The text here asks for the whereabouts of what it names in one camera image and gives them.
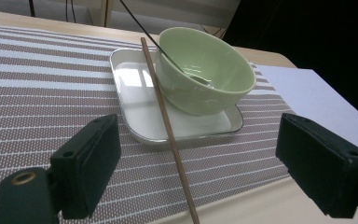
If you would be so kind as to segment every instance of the chopstick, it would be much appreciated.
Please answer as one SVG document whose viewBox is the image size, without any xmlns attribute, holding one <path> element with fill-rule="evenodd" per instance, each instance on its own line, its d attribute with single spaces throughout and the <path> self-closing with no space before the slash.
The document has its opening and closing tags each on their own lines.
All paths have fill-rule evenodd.
<svg viewBox="0 0 358 224">
<path fill-rule="evenodd" d="M 156 76 L 156 72 L 155 72 L 155 69 L 154 69 L 154 66 L 152 63 L 152 59 L 150 57 L 150 52 L 149 52 L 149 48 L 146 44 L 146 39 L 144 37 L 142 37 L 141 42 L 142 42 L 142 48 L 144 50 L 144 54 L 146 57 L 147 67 L 149 68 L 150 76 L 152 78 L 153 86 L 154 86 L 154 89 L 156 92 L 159 110 L 161 111 L 162 119 L 164 121 L 165 129 L 166 129 L 167 135 L 168 135 L 168 140 L 170 141 L 171 150 L 173 153 L 173 157 L 175 159 L 176 169 L 178 170 L 179 178 L 182 183 L 182 188 L 183 188 L 183 191 L 185 192 L 187 206 L 188 206 L 188 209 L 190 210 L 190 215 L 191 215 L 191 218 L 193 219 L 193 223 L 199 224 L 200 221 L 199 221 L 199 216 L 197 214 L 196 205 L 194 205 L 193 198 L 191 197 L 190 187 L 188 186 L 188 180 L 187 180 L 185 168 L 182 164 L 182 159 L 181 159 L 181 156 L 179 154 L 179 151 L 178 151 L 178 148 L 176 145 L 175 137 L 173 135 L 172 126 L 170 123 L 170 118 L 168 117 L 167 109 L 165 107 L 164 100 L 162 98 L 162 93 L 161 93 L 161 90 L 160 90 L 159 84 L 158 84 L 158 78 Z"/>
</svg>

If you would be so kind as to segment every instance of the green bowl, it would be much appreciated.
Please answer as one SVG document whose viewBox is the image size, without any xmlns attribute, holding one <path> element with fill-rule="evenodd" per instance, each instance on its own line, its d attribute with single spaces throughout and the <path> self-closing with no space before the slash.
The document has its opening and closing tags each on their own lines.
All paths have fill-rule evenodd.
<svg viewBox="0 0 358 224">
<path fill-rule="evenodd" d="M 158 50 L 156 74 L 161 91 L 187 113 L 219 113 L 255 86 L 255 71 L 248 61 L 213 35 L 174 27 L 159 35 L 158 44 L 183 70 Z"/>
</svg>

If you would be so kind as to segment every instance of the gray striped mat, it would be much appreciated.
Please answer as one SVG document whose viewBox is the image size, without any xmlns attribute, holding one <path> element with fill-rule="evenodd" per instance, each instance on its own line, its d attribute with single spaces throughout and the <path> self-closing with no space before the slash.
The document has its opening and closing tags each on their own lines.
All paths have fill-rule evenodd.
<svg viewBox="0 0 358 224">
<path fill-rule="evenodd" d="M 187 209 L 169 147 L 132 139 L 121 117 L 109 55 L 123 40 L 0 27 L 0 181 L 48 158 L 90 120 L 116 113 L 122 158 L 92 218 L 62 223 L 146 223 Z M 196 206 L 288 176 L 275 158 L 282 112 L 263 75 L 238 107 L 237 133 L 179 144 Z"/>
</svg>

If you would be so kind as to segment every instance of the white tray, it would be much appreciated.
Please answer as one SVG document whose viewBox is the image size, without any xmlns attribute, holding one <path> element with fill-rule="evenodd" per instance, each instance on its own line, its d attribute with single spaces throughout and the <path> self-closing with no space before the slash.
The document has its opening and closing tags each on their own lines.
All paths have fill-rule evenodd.
<svg viewBox="0 0 358 224">
<path fill-rule="evenodd" d="M 151 57 L 155 59 L 155 52 L 151 52 Z M 131 135 L 148 145 L 167 142 L 144 53 L 138 49 L 119 49 L 111 54 L 110 63 L 122 116 Z M 242 127 L 242 115 L 235 105 L 219 114 L 194 116 L 164 101 L 176 140 L 233 133 Z"/>
</svg>

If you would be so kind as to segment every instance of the light beige table edge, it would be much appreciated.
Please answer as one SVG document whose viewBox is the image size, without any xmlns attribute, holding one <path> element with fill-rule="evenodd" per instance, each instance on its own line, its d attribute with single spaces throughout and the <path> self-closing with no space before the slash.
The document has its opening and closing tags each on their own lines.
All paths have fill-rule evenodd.
<svg viewBox="0 0 358 224">
<path fill-rule="evenodd" d="M 0 26 L 40 29 L 67 35 L 123 39 L 133 43 L 140 43 L 140 38 L 145 36 L 136 32 L 2 12 L 0 12 Z M 256 49 L 236 49 L 252 63 L 296 67 L 279 53 Z M 358 211 L 354 219 L 326 217 L 290 177 L 218 202 L 205 204 L 197 210 L 200 213 L 201 223 L 358 223 Z M 191 217 L 188 212 L 183 212 L 165 217 L 155 223 L 191 223 Z"/>
<path fill-rule="evenodd" d="M 107 38 L 124 39 L 133 43 L 141 43 L 141 37 L 146 35 L 136 32 L 109 29 L 100 26 L 74 24 L 65 21 L 52 21 L 39 18 L 31 18 L 0 12 L 0 26 L 13 26 L 30 29 L 41 29 L 68 35 L 98 36 Z M 266 52 L 256 49 L 235 48 L 250 62 L 264 65 L 283 67 L 295 67 L 286 57 L 279 53 Z"/>
</svg>

